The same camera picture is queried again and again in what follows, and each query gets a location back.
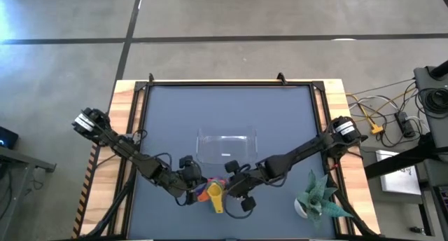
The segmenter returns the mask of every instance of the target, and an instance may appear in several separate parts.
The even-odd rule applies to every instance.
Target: transparent plastic box
[[[240,165],[257,159],[257,136],[253,126],[238,128],[200,128],[197,133],[198,161],[225,164],[237,160]]]

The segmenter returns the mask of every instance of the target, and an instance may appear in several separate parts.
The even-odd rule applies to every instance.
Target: gray floor
[[[122,38],[133,4],[0,0],[0,39]],[[448,8],[443,0],[142,0],[136,25],[135,37],[437,33],[448,32]],[[20,135],[21,152],[58,163],[43,189],[27,196],[11,240],[70,236],[90,147],[70,123],[86,106],[107,109],[122,48],[0,46],[0,125]],[[411,78],[413,68],[437,65],[447,54],[446,39],[133,44],[123,78],[274,78],[281,71],[287,78],[342,78],[347,92],[357,92]],[[394,97],[406,86],[364,95]],[[407,112],[416,109],[410,104]],[[360,128],[368,134],[367,124]],[[390,133],[397,137],[397,127]],[[378,146],[374,139],[367,145]],[[441,240],[440,231],[407,231],[421,225],[416,205],[374,205],[383,234]]]

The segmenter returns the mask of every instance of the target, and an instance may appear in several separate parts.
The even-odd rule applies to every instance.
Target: blue table surface
[[[203,127],[252,125],[257,133],[258,159],[286,153],[317,134],[309,87],[161,87],[150,92],[142,153],[169,152],[173,169],[179,158],[196,154],[197,132]],[[223,165],[202,165],[206,177],[229,177]],[[297,194],[305,190],[310,171],[323,176],[320,154],[295,165],[281,188],[258,186],[250,192],[257,202],[243,220],[216,214],[210,202],[179,207],[163,188],[138,176],[129,226],[129,239],[223,239],[334,237],[333,221],[322,216],[321,227],[294,210]],[[240,202],[227,208],[244,215]]]

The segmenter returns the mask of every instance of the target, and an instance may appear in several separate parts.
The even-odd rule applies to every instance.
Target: green plant
[[[308,187],[305,192],[299,194],[297,200],[307,213],[308,219],[318,228],[321,225],[321,215],[326,214],[331,217],[347,216],[353,217],[345,212],[341,207],[329,201],[330,196],[337,188],[327,188],[328,175],[325,175],[318,181],[313,170],[308,174]]]

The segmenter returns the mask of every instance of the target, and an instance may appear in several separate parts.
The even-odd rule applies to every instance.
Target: wooden table
[[[173,80],[162,80],[163,82],[188,82],[173,81]],[[204,82],[210,81],[229,81],[229,80],[201,80]],[[280,81],[280,80],[231,80],[231,81]],[[350,116],[350,111],[347,104],[347,99],[345,97],[344,86],[342,85],[341,79],[298,79],[298,80],[288,80],[288,82],[294,81],[323,81],[325,84],[325,93],[328,101],[328,108],[330,110],[331,119],[339,116]],[[115,90],[113,91],[113,97],[111,102],[111,107],[109,110],[109,117],[111,119],[112,128],[120,133],[125,134],[128,126],[129,114],[131,109],[132,97],[134,94],[134,86],[136,81],[134,80],[124,80],[118,81]],[[319,114],[321,115],[321,126],[326,127],[325,116],[323,115],[322,109],[323,105],[320,101],[320,93],[316,92],[317,105],[319,108]],[[140,119],[140,110],[143,103],[143,95],[139,95],[137,101],[137,110],[134,118],[134,126],[132,131],[137,129],[137,124]],[[357,147],[353,147],[350,151],[354,153],[359,153]],[[117,178],[118,178],[118,168],[120,165],[120,158],[112,158],[103,165],[98,170],[95,170],[94,166],[108,157],[112,156],[113,153],[109,148],[103,147],[99,148],[97,145],[93,145],[90,151],[90,158],[87,164],[87,171],[85,173],[85,181],[82,187],[79,207],[76,212],[75,223],[73,226],[72,237],[77,237],[79,235],[84,235],[89,233],[98,223],[98,221],[106,213],[107,209],[110,207],[113,196],[116,189]],[[370,191],[368,187],[368,181],[365,177],[363,161],[351,154],[346,154],[340,163],[340,168],[344,175],[344,183],[346,186],[346,192],[348,195],[349,202],[359,214],[362,220],[372,229],[374,232],[379,233],[379,226],[377,222],[377,217],[375,214],[375,209],[373,207],[372,198],[370,196]],[[337,182],[337,177],[334,172],[332,175]],[[118,217],[115,225],[115,229],[118,232],[123,221],[123,211],[124,202],[120,206],[118,211]],[[341,226],[342,233],[347,233],[346,221],[343,218],[339,218],[339,224]]]

